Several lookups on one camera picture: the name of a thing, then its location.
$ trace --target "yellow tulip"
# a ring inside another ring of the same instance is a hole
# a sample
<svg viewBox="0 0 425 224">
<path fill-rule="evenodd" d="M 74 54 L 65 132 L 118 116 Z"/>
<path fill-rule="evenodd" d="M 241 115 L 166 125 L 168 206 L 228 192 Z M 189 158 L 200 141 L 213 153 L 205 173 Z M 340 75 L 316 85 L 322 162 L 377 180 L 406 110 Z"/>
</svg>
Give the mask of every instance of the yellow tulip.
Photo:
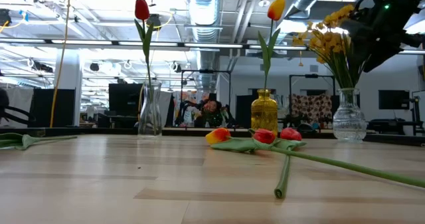
<svg viewBox="0 0 425 224">
<path fill-rule="evenodd" d="M 285 9 L 285 0 L 275 0 L 268 8 L 267 16 L 274 21 L 279 21 Z"/>
</svg>

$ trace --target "textured glass vase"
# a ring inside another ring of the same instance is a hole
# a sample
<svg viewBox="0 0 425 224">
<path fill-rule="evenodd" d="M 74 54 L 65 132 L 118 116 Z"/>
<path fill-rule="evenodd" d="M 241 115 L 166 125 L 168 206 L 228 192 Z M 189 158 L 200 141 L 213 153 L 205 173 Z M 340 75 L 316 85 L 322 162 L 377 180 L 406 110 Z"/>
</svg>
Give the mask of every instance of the textured glass vase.
<svg viewBox="0 0 425 224">
<path fill-rule="evenodd" d="M 161 83 L 151 81 L 144 83 L 143 107 L 141 109 L 139 121 L 139 134 L 159 136 L 162 132 L 161 114 L 159 113 L 159 95 L 161 93 Z"/>
<path fill-rule="evenodd" d="M 251 104 L 251 128 L 264 128 L 278 135 L 278 104 L 270 98 L 270 91 L 259 89 L 258 99 Z"/>
<path fill-rule="evenodd" d="M 361 142 L 366 136 L 365 115 L 357 106 L 357 88 L 339 91 L 339 107 L 333 115 L 333 135 L 341 141 Z"/>
</svg>

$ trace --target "person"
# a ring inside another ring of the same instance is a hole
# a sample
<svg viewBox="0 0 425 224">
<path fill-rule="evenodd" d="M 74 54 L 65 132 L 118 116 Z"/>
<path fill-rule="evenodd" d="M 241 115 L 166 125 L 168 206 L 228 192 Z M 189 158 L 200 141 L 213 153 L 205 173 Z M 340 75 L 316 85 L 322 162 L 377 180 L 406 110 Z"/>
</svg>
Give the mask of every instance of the person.
<svg viewBox="0 0 425 224">
<path fill-rule="evenodd" d="M 195 127 L 204 128 L 208 122 L 210 127 L 219 127 L 223 122 L 221 103 L 216 100 L 201 101 L 201 111 L 194 121 Z"/>
</svg>

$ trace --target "wooden table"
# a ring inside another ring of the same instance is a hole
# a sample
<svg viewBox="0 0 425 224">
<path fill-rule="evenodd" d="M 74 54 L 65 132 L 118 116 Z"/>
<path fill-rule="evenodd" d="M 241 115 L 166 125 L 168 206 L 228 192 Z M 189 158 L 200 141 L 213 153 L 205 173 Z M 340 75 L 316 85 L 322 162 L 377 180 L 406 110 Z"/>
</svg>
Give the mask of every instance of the wooden table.
<svg viewBox="0 0 425 224">
<path fill-rule="evenodd" d="M 425 150 L 307 140 L 300 150 L 425 179 Z M 425 190 L 292 159 L 211 150 L 203 138 L 87 135 L 0 150 L 1 224 L 425 223 Z"/>
</svg>

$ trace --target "monitor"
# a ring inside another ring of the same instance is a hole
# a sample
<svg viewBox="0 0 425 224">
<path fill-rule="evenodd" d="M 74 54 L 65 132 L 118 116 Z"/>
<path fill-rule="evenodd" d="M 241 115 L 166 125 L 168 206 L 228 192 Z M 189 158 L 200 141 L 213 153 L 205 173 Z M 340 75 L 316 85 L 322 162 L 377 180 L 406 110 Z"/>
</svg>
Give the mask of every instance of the monitor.
<svg viewBox="0 0 425 224">
<path fill-rule="evenodd" d="M 137 116 L 143 84 L 109 84 L 109 109 L 120 116 Z"/>
<path fill-rule="evenodd" d="M 379 109 L 408 110 L 409 90 L 379 90 Z"/>
</svg>

